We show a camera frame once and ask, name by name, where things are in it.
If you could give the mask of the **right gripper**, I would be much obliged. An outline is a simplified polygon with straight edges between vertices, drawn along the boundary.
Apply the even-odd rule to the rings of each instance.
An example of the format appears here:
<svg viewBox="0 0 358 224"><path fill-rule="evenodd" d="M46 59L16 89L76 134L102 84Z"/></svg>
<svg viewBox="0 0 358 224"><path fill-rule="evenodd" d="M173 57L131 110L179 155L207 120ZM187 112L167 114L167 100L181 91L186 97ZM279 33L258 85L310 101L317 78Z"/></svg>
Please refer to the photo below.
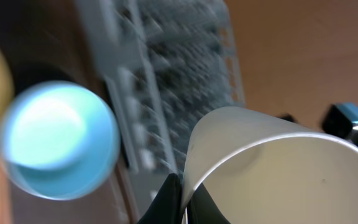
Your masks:
<svg viewBox="0 0 358 224"><path fill-rule="evenodd" d="M353 103L331 105L321 122L321 129L358 147L358 107Z"/></svg>

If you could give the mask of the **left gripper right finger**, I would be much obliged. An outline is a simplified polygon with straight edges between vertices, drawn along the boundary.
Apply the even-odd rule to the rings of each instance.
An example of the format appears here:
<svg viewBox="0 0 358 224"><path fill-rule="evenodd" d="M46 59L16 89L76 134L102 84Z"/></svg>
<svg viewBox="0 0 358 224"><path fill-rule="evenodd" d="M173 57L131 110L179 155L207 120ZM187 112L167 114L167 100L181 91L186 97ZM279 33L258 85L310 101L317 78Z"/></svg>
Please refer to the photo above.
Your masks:
<svg viewBox="0 0 358 224"><path fill-rule="evenodd" d="M230 224L203 184L195 190L188 203L187 217L188 224Z"/></svg>

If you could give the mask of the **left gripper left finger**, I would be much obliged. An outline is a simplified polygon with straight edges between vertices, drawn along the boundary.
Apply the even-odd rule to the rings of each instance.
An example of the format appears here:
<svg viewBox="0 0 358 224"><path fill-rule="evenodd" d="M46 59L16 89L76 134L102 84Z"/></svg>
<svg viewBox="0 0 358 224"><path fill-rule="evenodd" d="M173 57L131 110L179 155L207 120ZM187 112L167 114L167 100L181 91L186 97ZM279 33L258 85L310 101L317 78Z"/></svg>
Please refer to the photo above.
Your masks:
<svg viewBox="0 0 358 224"><path fill-rule="evenodd" d="M169 174L150 207L137 224L179 224L181 181L176 174Z"/></svg>

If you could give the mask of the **white cup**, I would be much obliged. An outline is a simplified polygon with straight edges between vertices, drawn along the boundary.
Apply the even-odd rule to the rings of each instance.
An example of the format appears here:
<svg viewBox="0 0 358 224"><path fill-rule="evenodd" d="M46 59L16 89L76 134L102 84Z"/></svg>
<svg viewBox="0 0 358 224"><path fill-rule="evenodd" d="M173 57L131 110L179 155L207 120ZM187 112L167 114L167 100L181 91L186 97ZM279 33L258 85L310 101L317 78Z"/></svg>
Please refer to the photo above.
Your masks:
<svg viewBox="0 0 358 224"><path fill-rule="evenodd" d="M207 206L229 223L358 223L358 147L245 108L194 127L181 209Z"/></svg>

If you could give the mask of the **light blue bowl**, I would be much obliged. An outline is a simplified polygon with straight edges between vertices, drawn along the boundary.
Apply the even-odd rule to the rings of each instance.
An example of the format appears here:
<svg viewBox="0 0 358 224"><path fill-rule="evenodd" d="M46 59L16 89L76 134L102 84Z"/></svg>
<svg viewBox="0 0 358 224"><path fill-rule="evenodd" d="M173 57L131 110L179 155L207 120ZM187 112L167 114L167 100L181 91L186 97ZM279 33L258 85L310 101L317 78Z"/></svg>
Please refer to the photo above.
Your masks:
<svg viewBox="0 0 358 224"><path fill-rule="evenodd" d="M95 191L117 161L120 132L111 108L89 89L64 81L18 94L0 126L0 158L23 191L74 200Z"/></svg>

